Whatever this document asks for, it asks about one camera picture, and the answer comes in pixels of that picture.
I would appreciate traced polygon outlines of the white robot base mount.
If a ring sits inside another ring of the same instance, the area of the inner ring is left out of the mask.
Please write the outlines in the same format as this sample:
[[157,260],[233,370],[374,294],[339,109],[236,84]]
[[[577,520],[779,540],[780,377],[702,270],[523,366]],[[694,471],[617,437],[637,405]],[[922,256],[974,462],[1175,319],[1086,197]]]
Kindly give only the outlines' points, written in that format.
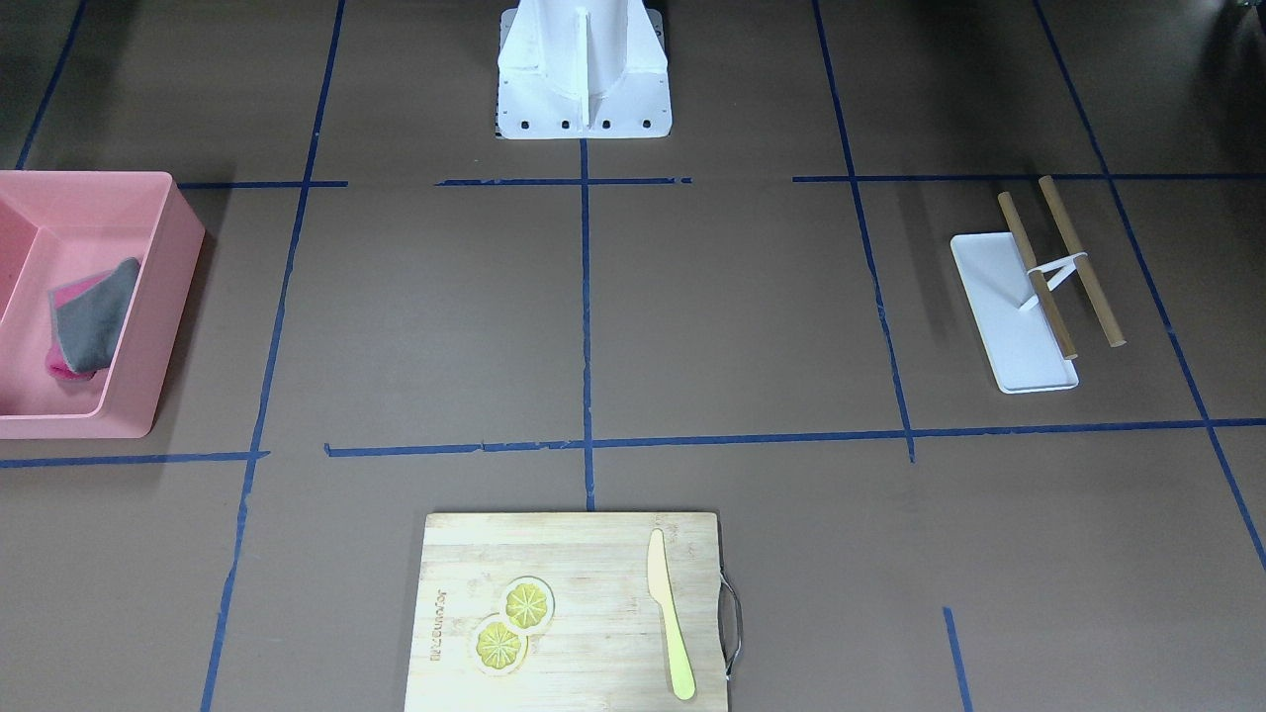
[[642,139],[672,129],[660,9],[520,1],[503,11],[495,104],[503,139]]

